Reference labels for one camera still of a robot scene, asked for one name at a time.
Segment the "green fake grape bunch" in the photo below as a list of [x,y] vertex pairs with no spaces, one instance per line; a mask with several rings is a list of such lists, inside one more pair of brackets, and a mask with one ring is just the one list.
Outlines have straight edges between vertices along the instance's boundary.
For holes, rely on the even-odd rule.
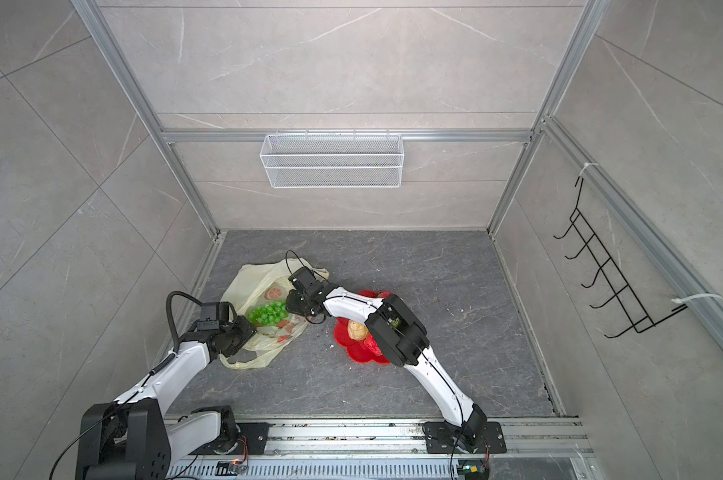
[[258,327],[279,326],[289,318],[285,300],[274,300],[252,307],[247,313],[247,320]]

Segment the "red fake strawberry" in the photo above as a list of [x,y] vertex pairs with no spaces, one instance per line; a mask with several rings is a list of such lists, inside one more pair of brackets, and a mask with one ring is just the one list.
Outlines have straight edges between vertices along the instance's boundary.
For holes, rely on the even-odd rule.
[[375,338],[373,338],[373,335],[369,334],[365,340],[363,340],[363,346],[365,346],[365,349],[369,351],[369,353],[373,354],[375,357],[381,357],[383,356],[383,353],[381,353],[381,348],[379,348],[379,345],[377,345],[377,341],[375,341]]

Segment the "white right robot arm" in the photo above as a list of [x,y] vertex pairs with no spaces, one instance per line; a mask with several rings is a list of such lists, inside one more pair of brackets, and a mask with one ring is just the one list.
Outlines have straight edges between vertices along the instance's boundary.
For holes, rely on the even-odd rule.
[[443,415],[449,442],[465,452],[483,445],[487,415],[465,395],[437,360],[427,328],[397,295],[369,298],[314,276],[302,268],[289,277],[287,310],[307,318],[319,314],[367,327],[389,363],[403,367],[423,385]]

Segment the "beige fake fruit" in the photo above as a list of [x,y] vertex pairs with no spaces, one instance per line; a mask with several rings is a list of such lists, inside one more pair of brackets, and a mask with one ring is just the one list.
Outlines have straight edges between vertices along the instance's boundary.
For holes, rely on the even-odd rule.
[[349,320],[347,323],[347,334],[349,340],[357,343],[363,343],[371,336],[371,332],[369,332],[365,324],[352,320]]

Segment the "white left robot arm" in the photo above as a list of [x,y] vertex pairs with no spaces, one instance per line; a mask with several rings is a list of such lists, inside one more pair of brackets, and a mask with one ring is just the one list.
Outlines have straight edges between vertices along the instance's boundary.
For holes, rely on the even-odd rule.
[[228,454],[244,448],[230,406],[197,409],[171,426],[165,414],[215,356],[236,354],[255,333],[243,316],[195,322],[177,349],[137,385],[85,413],[75,478],[164,479],[172,466],[199,449]]

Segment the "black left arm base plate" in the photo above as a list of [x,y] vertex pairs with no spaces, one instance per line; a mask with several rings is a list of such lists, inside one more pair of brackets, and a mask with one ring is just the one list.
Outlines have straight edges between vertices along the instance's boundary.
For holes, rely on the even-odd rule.
[[206,451],[216,455],[263,455],[270,427],[266,422],[245,422],[238,423],[236,427],[225,427],[217,439],[205,446]]

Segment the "cream plastic bag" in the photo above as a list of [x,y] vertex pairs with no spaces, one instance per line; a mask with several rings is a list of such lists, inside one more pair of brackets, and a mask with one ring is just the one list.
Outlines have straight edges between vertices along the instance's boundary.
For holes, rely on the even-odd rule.
[[[264,294],[271,287],[281,288],[284,296],[280,300],[287,301],[294,289],[289,277],[305,265],[301,258],[288,258],[273,264],[247,264],[240,269],[222,299],[233,304],[237,314],[247,319],[252,307],[269,302]],[[228,358],[220,356],[221,364],[231,370],[265,368],[302,335],[308,325],[305,317],[291,313],[279,326],[258,327],[251,324],[256,330],[254,337],[236,355]]]

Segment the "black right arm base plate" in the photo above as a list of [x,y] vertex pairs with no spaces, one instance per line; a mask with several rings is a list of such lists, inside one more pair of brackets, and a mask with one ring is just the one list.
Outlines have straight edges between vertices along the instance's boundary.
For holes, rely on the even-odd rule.
[[423,424],[425,445],[429,454],[451,453],[507,453],[505,434],[499,422],[485,422],[485,425],[475,433],[467,427],[457,428],[445,421],[425,422]]

